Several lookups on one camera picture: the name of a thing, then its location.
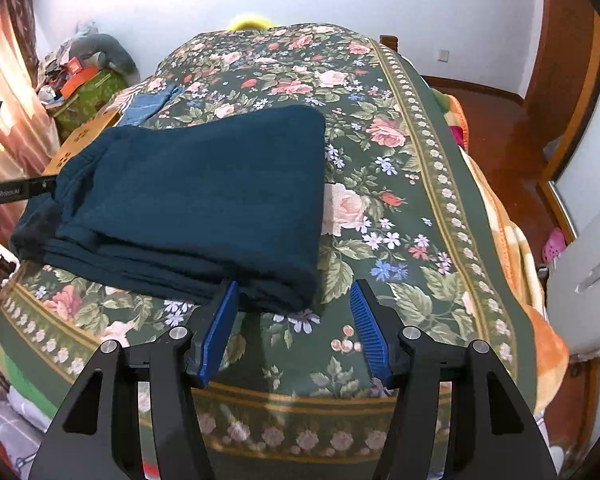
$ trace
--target wooden floor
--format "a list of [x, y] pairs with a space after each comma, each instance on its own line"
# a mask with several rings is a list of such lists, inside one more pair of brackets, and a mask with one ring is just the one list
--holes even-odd
[[[507, 98], [466, 89], [438, 88], [460, 101], [469, 124], [469, 154], [480, 165], [510, 218], [529, 241], [536, 263], [542, 246], [557, 226], [536, 186], [545, 162], [545, 140], [529, 123], [522, 106]], [[550, 443], [567, 452], [573, 463], [579, 441], [587, 439], [589, 366], [571, 367], [554, 401], [546, 410]]]

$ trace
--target yellow round object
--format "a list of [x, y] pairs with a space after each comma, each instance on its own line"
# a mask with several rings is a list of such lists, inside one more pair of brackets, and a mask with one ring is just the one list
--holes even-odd
[[229, 25], [229, 30], [263, 30], [275, 27], [267, 18], [261, 16], [238, 16]]

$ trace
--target pink shoe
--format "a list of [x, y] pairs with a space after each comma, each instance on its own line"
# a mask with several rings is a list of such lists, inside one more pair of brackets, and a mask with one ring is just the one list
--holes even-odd
[[559, 227], [551, 231], [549, 239], [542, 248], [542, 260], [549, 265], [557, 256], [567, 248], [567, 242]]

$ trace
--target brown patterned curtain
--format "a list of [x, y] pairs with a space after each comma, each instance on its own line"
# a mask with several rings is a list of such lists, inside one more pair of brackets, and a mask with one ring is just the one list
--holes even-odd
[[13, 32], [22, 52], [31, 85], [38, 83], [38, 56], [36, 55], [36, 24], [33, 17], [33, 0], [6, 0]]

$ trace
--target green floral bed sheet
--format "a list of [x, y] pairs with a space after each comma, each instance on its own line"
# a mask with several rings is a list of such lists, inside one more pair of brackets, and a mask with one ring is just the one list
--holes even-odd
[[[221, 371], [195, 391], [219, 479], [370, 478], [395, 401], [370, 375], [350, 315], [357, 278], [438, 341], [488, 341], [535, 405], [531, 323], [507, 285], [478, 188], [410, 63], [346, 28], [303, 24], [198, 35], [142, 90], [169, 83], [184, 92], [142, 126], [297, 103], [327, 123], [320, 297], [292, 316], [240, 314]], [[195, 308], [26, 262], [0, 296], [0, 368], [52, 416], [101, 341], [151, 341]], [[444, 463], [449, 403], [443, 384], [433, 474]], [[151, 471], [147, 384], [139, 405]]]

